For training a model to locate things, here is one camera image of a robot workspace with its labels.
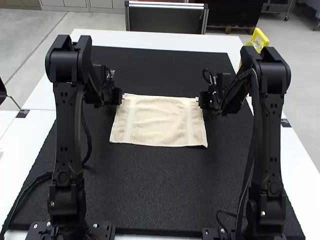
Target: cable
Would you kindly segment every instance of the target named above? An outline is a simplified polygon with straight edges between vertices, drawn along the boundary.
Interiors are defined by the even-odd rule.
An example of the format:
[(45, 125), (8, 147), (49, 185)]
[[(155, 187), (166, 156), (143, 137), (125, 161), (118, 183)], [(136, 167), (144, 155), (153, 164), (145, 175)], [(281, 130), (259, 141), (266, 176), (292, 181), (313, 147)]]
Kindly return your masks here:
[(214, 76), (207, 67), (202, 70), (202, 76), (210, 86), (213, 84)]
[(253, 107), (253, 130), (252, 137), (250, 143), (250, 149), (248, 153), (248, 159), (245, 166), (242, 190), (239, 198), (239, 205), (236, 214), (235, 221), (235, 239), (239, 240), (242, 237), (242, 219), (243, 219), (243, 211), (245, 207), (245, 198), (248, 192), (249, 182), (252, 175), (252, 169), (254, 165), (255, 159), (255, 149), (259, 136), (259, 123), (260, 123), (260, 115), (259, 115), (259, 86), (258, 86), (258, 78), (256, 71), (251, 68), (251, 93), (252, 93), (252, 107)]
[(249, 153), (247, 157), (247, 162), (244, 170), (244, 176), (243, 176), (243, 182), (242, 182), (242, 188), (241, 188), (241, 193), (239, 197), (239, 202), (238, 202), (238, 209), (237, 213), (234, 214), (232, 212), (228, 212), (225, 210), (218, 210), (216, 212), (216, 220), (218, 224), (224, 228), (226, 233), (228, 234), (228, 230), (224, 226), (224, 224), (220, 221), (219, 219), (219, 213), (228, 215), (230, 217), (236, 218), (235, 220), (235, 239), (239, 240), (242, 237), (242, 220), (244, 218), (243, 212), (244, 212), (244, 206), (245, 206), (245, 199), (246, 195), (248, 192), (248, 187), (250, 183), (250, 179), (252, 176), (252, 171), (253, 171), (253, 164), (254, 164), (254, 159), (255, 159), (255, 149), (256, 149), (256, 144), (258, 141), (258, 135), (259, 135), (259, 122), (260, 122), (260, 117), (259, 117), (259, 86), (258, 86), (258, 77), (257, 73), (253, 68), (250, 68), (249, 70), (241, 73), (239, 76), (237, 76), (231, 86), (228, 88), (227, 92), (224, 95), (224, 98), (222, 100), (221, 104), (221, 109), (223, 110), (224, 107), (228, 104), (229, 100), (233, 97), (231, 94), (231, 91), (234, 91), (234, 87), (242, 82), (250, 78), (250, 85), (251, 85), (251, 92), (252, 92), (252, 106), (253, 106), (253, 130), (252, 130), (252, 136), (251, 136), (251, 141), (250, 141), (250, 147), (249, 147)]
[(81, 124), (84, 129), (84, 132), (86, 135), (86, 142), (88, 145), (86, 155), (85, 155), (84, 159), (82, 160), (82, 166), (84, 166), (86, 164), (86, 162), (89, 160), (91, 152), (92, 152), (92, 138), (91, 138), (91, 134), (90, 134), (90, 131), (89, 131), (89, 128), (87, 126), (86, 119), (84, 116), (84, 105), (83, 104), (81, 105)]
[(224, 215), (227, 215), (229, 217), (233, 217), (233, 218), (236, 218), (237, 217), (237, 214), (233, 213), (233, 212), (230, 212), (230, 211), (226, 211), (226, 210), (223, 210), (223, 209), (219, 209), (218, 211), (216, 211), (216, 214), (215, 214), (215, 217), (216, 217), (216, 221), (218, 222), (218, 224), (225, 230), (225, 233), (227, 236), (229, 236), (228, 234), (228, 228), (221, 222), (221, 220), (219, 219), (219, 214), (224, 214)]
[[(87, 152), (86, 155), (84, 157), (84, 159), (82, 160), (82, 166), (84, 166), (86, 164), (86, 162), (89, 160), (91, 152), (92, 152), (92, 137), (90, 134), (90, 131), (88, 129), (87, 123), (86, 123), (86, 119), (84, 116), (84, 108), (83, 108), (83, 104), (81, 105), (81, 124), (83, 126), (86, 138), (87, 138)], [(6, 220), (3, 223), (2, 226), (2, 230), (0, 232), (0, 240), (4, 240), (5, 239), (5, 233), (8, 230), (8, 227), (10, 225), (11, 219), (17, 214), (17, 210), (19, 209), (19, 207), (22, 205), (22, 203), (24, 202), (24, 200), (26, 199), (25, 196), (39, 183), (41, 183), (44, 180), (48, 180), (48, 179), (52, 179), (52, 175), (53, 175), (53, 171), (46, 171), (38, 176), (36, 176), (32, 182), (21, 192), (20, 196), (17, 198), (15, 204), (13, 205), (12, 209), (11, 209), (11, 213), (8, 214)]]
[(8, 217), (2, 225), (2, 230), (0, 232), (0, 240), (5, 239), (5, 233), (8, 230), (9, 224), (12, 217), (17, 213), (17, 209), (21, 206), (21, 203), (24, 201), (25, 196), (30, 192), (37, 184), (41, 183), (44, 180), (52, 178), (53, 171), (46, 171), (33, 179), (33, 181), (22, 191), (20, 196), (17, 198), (14, 206), (12, 207), (11, 214), (9, 213)]

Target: sticker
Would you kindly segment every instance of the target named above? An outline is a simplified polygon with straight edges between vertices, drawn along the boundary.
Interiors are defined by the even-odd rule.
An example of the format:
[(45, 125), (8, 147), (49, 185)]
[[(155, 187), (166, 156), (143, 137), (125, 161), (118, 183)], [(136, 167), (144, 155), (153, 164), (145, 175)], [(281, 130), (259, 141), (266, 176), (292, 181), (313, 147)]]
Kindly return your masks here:
[(30, 110), (21, 109), (15, 118), (16, 119), (25, 119), (29, 112), (30, 112)]
[(284, 128), (291, 128), (290, 122), (286, 118), (281, 119), (281, 125)]

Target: white cabinet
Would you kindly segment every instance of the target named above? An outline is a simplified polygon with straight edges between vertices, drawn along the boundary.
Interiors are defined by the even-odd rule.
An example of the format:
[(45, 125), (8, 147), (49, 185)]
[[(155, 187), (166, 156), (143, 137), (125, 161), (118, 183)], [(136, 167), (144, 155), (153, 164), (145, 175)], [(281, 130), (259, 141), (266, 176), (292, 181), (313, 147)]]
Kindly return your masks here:
[(41, 3), (44, 6), (65, 6), (64, 0), (41, 0)]
[(114, 9), (125, 9), (125, 0), (112, 0)]
[(86, 0), (63, 0), (66, 7), (82, 7), (86, 8)]
[(112, 0), (90, 0), (90, 7), (112, 9)]

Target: mounting plate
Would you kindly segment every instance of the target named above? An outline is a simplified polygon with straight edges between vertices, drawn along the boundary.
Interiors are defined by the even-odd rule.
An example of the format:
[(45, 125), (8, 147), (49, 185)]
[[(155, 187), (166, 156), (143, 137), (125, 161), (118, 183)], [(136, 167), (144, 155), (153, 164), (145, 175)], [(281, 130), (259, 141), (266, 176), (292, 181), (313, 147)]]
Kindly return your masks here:
[[(116, 227), (110, 221), (87, 221), (87, 235), (94, 235), (93, 239), (115, 240)], [(44, 240), (50, 237), (53, 227), (50, 222), (36, 221), (31, 224), (25, 240)]]
[[(227, 235), (227, 232), (222, 227), (203, 228), (202, 229), (202, 240), (234, 240), (234, 239), (236, 239), (235, 232), (236, 231), (234, 229), (232, 229), (231, 232), (229, 232), (230, 237), (231, 237), (231, 238), (229, 238)], [(287, 240), (287, 238), (284, 234), (282, 234), (281, 236), (275, 236), (273, 238), (273, 240)]]

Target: wooden pallet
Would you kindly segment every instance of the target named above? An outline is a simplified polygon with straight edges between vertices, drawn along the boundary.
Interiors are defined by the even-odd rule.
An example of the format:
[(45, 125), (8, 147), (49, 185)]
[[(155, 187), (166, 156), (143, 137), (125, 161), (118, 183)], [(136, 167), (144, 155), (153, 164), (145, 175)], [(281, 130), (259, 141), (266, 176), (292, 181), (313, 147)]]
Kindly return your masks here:
[(220, 28), (225, 29), (225, 34), (230, 34), (231, 29), (244, 29), (249, 35), (254, 34), (256, 26), (238, 26), (238, 25), (212, 25), (208, 24), (208, 28)]

